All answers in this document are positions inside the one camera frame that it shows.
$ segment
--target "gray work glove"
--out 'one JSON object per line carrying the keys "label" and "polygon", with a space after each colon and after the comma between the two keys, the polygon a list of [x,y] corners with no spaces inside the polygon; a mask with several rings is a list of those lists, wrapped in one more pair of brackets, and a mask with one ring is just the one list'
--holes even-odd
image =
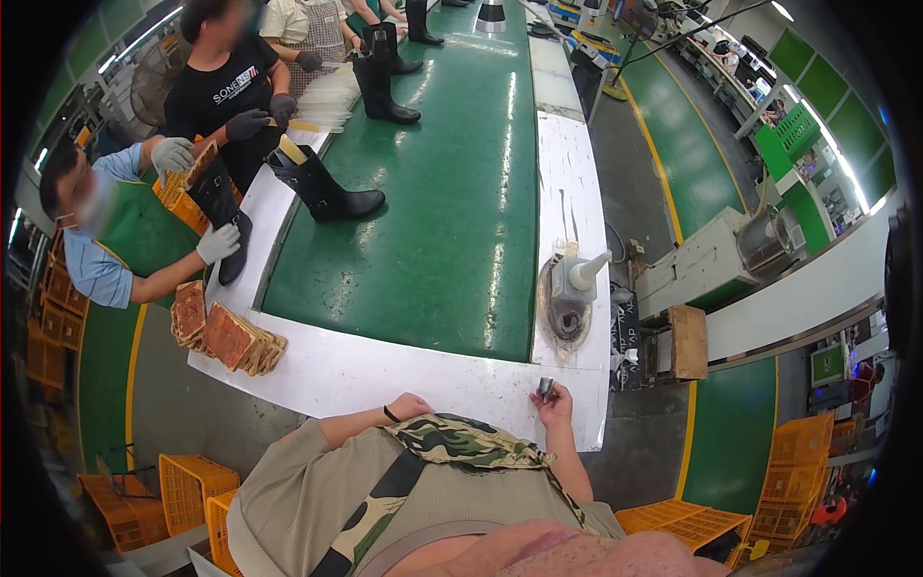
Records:
{"label": "gray work glove", "polygon": [[224,125],[224,134],[229,141],[246,140],[254,137],[264,126],[270,125],[270,114],[254,108],[242,112]]}
{"label": "gray work glove", "polygon": [[305,72],[314,72],[324,63],[324,61],[320,59],[320,56],[313,52],[308,52],[307,50],[299,52],[298,56],[294,58],[294,61]]}
{"label": "gray work glove", "polygon": [[294,103],[294,99],[284,92],[276,94],[270,100],[270,114],[276,119],[276,124],[279,125],[282,132],[288,128],[288,119],[294,114],[297,107],[298,105]]}
{"label": "gray work glove", "polygon": [[237,230],[236,224],[228,222],[217,231],[209,224],[208,230],[202,235],[202,239],[198,241],[196,251],[208,266],[237,252],[237,249],[240,248],[240,243],[237,242],[239,239],[240,231]]}
{"label": "gray work glove", "polygon": [[167,182],[167,171],[180,174],[196,163],[192,149],[192,142],[182,137],[164,138],[154,146],[150,163],[161,178],[161,186]]}

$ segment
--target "metal cylinder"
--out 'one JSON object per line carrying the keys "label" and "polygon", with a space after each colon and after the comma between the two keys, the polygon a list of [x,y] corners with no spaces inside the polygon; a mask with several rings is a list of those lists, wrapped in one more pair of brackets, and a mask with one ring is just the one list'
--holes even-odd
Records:
{"label": "metal cylinder", "polygon": [[792,264],[794,244],[776,207],[767,205],[737,232],[737,252],[756,277],[772,278]]}
{"label": "metal cylinder", "polygon": [[478,10],[474,28],[489,34],[505,32],[507,18],[503,14],[503,0],[484,0]]}

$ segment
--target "black rubber boot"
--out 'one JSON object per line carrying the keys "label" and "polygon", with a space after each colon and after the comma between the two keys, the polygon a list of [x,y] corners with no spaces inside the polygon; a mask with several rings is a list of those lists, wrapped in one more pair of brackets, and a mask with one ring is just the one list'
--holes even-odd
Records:
{"label": "black rubber boot", "polygon": [[307,205],[315,221],[358,221],[375,214],[385,204],[385,193],[380,190],[343,190],[311,147],[299,144],[298,148],[307,156],[303,164],[295,164],[279,149],[270,153],[266,163]]}
{"label": "black rubber boot", "polygon": [[391,75],[411,74],[420,69],[423,65],[422,60],[404,60],[398,54],[398,29],[394,22],[379,22],[362,28],[362,37],[366,39],[369,46],[374,41],[375,30],[384,30],[388,35],[388,50],[391,52]]}
{"label": "black rubber boot", "polygon": [[387,120],[397,125],[411,125],[420,120],[420,113],[394,103],[391,99],[390,50],[384,39],[375,41],[369,37],[371,54],[352,56],[353,72],[359,82],[362,100],[366,104],[366,116]]}
{"label": "black rubber boot", "polygon": [[410,42],[420,42],[439,46],[446,40],[437,38],[426,29],[426,0],[407,0],[407,38]]}
{"label": "black rubber boot", "polygon": [[222,286],[227,286],[237,280],[240,273],[244,271],[246,247],[250,244],[253,223],[234,202],[231,177],[228,176],[228,170],[224,166],[221,155],[212,159],[205,167],[202,176],[192,186],[192,190],[187,190],[186,193],[202,209],[215,230],[228,222],[233,222],[240,231],[240,248],[230,257],[224,258],[222,265],[218,268],[218,282]]}

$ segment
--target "wristband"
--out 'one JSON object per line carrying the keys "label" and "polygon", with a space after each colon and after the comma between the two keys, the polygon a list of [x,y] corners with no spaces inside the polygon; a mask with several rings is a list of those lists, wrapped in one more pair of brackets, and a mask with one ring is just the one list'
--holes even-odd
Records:
{"label": "wristband", "polygon": [[393,414],[391,411],[388,410],[388,406],[387,406],[387,405],[385,405],[385,406],[383,406],[383,407],[381,407],[381,408],[384,409],[384,411],[385,411],[385,416],[386,416],[387,418],[389,418],[390,420],[394,421],[395,423],[400,423],[400,422],[401,422],[401,419],[399,419],[398,417],[394,416],[394,414]]}

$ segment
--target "yellow floor line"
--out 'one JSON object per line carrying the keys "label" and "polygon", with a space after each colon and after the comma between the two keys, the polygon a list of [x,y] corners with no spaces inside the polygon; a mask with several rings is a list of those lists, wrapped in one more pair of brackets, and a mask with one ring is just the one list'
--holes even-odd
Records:
{"label": "yellow floor line", "polygon": [[[645,42],[644,45],[647,46],[648,50],[651,50],[651,46],[647,42]],[[661,66],[664,67],[664,70],[666,70],[667,74],[669,74],[670,77],[673,78],[673,81],[677,83],[677,86],[679,86],[679,89],[682,90],[683,94],[686,95],[686,100],[689,101],[689,104],[692,104],[692,110],[695,111],[695,114],[699,115],[699,120],[701,120],[702,125],[705,126],[705,130],[708,130],[708,136],[712,137],[712,142],[714,142],[714,147],[718,149],[718,154],[721,155],[721,160],[725,161],[725,168],[727,168],[727,173],[731,175],[731,182],[734,183],[734,188],[737,189],[737,195],[740,197],[740,204],[743,205],[744,212],[747,212],[749,210],[747,208],[747,201],[744,200],[744,195],[743,193],[740,192],[740,185],[737,183],[737,179],[734,177],[734,173],[731,171],[731,165],[727,163],[727,158],[725,157],[725,153],[723,150],[721,150],[721,145],[718,144],[718,140],[714,137],[714,133],[708,127],[708,123],[705,122],[705,118],[703,118],[701,115],[701,112],[699,112],[699,107],[696,106],[695,102],[693,102],[692,99],[689,97],[689,93],[686,92],[686,89],[683,88],[683,85],[679,83],[679,80],[670,70],[669,66],[666,65],[666,62],[664,62],[663,59],[661,59],[660,54],[654,54],[654,56],[657,58],[657,60],[660,60]]]}
{"label": "yellow floor line", "polygon": [[83,312],[83,324],[80,325],[80,345],[77,349],[77,377],[74,379],[74,406],[77,407],[77,439],[80,445],[80,472],[87,473],[87,462],[83,455],[83,431],[80,429],[80,359],[83,358],[83,335],[87,329],[87,319],[90,317],[90,302]]}
{"label": "yellow floor line", "polygon": [[679,228],[679,217],[677,216],[677,206],[673,204],[673,195],[670,194],[670,185],[666,182],[666,172],[664,172],[664,166],[660,163],[660,155],[657,154],[657,148],[653,145],[653,139],[651,138],[651,132],[647,129],[647,125],[644,123],[644,117],[641,115],[641,109],[638,108],[638,103],[635,102],[634,96],[631,95],[631,90],[629,90],[629,85],[625,82],[625,77],[619,79],[622,83],[622,88],[625,89],[625,94],[629,97],[629,102],[631,103],[631,110],[634,111],[635,117],[638,118],[638,124],[641,125],[641,132],[644,133],[644,138],[647,140],[647,146],[651,149],[651,155],[653,156],[653,163],[657,165],[657,174],[660,176],[660,184],[664,187],[664,194],[666,195],[666,206],[670,209],[670,218],[673,219],[673,232],[676,235],[677,243],[683,243],[683,232]]}
{"label": "yellow floor line", "polygon": [[[141,345],[141,331],[144,330],[144,317],[148,314],[147,304],[141,305],[138,311],[138,321],[135,323],[135,337],[131,341],[131,356],[128,358],[128,383],[125,391],[125,444],[132,442],[131,416],[132,405],[135,400],[135,367],[138,364],[138,347]],[[130,451],[126,451],[128,470],[135,468],[135,459]]]}
{"label": "yellow floor line", "polygon": [[692,454],[692,432],[695,430],[695,397],[698,392],[699,381],[693,380],[689,384],[689,404],[686,409],[686,442],[683,443],[683,463],[679,466],[679,479],[677,481],[676,499],[683,499],[686,490],[686,475],[689,473],[689,457]]}

